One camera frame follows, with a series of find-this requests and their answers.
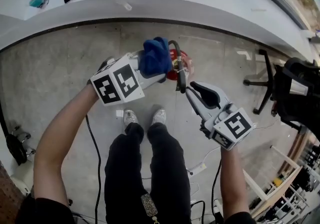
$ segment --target chair wheel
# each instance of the chair wheel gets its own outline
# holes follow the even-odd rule
[[[249,80],[243,80],[244,85],[249,86],[250,85],[250,81]]]
[[[256,109],[256,108],[254,108],[253,113],[254,113],[254,114],[260,114],[260,113],[259,113],[259,110]]]

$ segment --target shoe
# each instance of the shoe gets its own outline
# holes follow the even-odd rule
[[[165,113],[165,109],[161,107],[160,109],[156,110],[156,112],[154,113],[151,125],[157,122],[165,125],[166,119],[167,119],[167,114]]]
[[[132,122],[139,123],[136,114],[130,108],[127,108],[127,109],[124,110],[123,120],[124,120],[123,122],[125,124],[125,126],[124,126],[125,128]]]

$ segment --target blue cloth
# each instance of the blue cloth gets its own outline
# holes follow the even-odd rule
[[[168,40],[156,37],[144,42],[139,70],[144,75],[167,74],[172,68]]]

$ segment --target black sleeve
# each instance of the black sleeve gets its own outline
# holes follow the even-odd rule
[[[37,198],[35,202],[36,223],[75,224],[71,210],[62,203],[46,198]]]
[[[226,219],[224,224],[256,224],[255,222],[256,221],[251,217],[250,213],[243,211],[231,215]]]

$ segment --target gray floor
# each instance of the gray floor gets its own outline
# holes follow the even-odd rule
[[[245,169],[257,180],[259,176],[255,170],[266,165],[268,169],[272,165],[275,171],[282,161],[273,157],[269,146],[277,145],[287,153],[296,132],[281,124],[279,117],[270,115],[271,101],[261,115],[252,114],[265,88],[246,87],[242,83],[245,76],[257,74],[265,67],[261,56],[257,55],[258,45],[198,28],[152,23],[99,24],[65,29],[20,43],[0,54],[0,100],[7,123],[9,126],[21,124],[32,134],[30,145],[36,147],[52,118],[85,85],[105,58],[139,50],[146,39],[156,36],[178,41],[181,49],[193,59],[193,79],[221,87],[238,107],[247,111],[257,128],[262,128],[253,131],[239,145]],[[172,81],[155,84],[145,90],[146,97],[142,99],[108,108],[97,102],[90,110],[91,129],[102,157],[102,183],[109,146],[123,131],[121,110],[125,107],[133,108],[144,124],[149,121],[151,106],[162,104],[167,111],[168,130],[183,147],[188,168],[202,162],[204,156],[218,146],[199,131],[201,119],[192,111],[186,96],[175,91],[175,85]],[[141,154],[142,176],[150,177],[152,152],[147,139],[142,142]],[[207,169],[190,179],[200,185],[199,192],[192,199],[205,200],[208,214],[211,212],[211,185],[219,157],[219,151],[211,153],[205,160]],[[63,180],[68,196],[74,202],[71,209],[87,216],[94,216],[98,189],[97,159],[83,123],[64,162]],[[191,184],[191,193],[197,191],[197,183]],[[218,182],[216,198],[221,196],[219,185]],[[150,180],[145,180],[145,187],[150,189]],[[99,219],[104,220],[103,191],[101,196],[98,213]],[[200,206],[192,211],[192,218],[201,215]],[[205,221],[209,220],[212,216],[206,215]]]

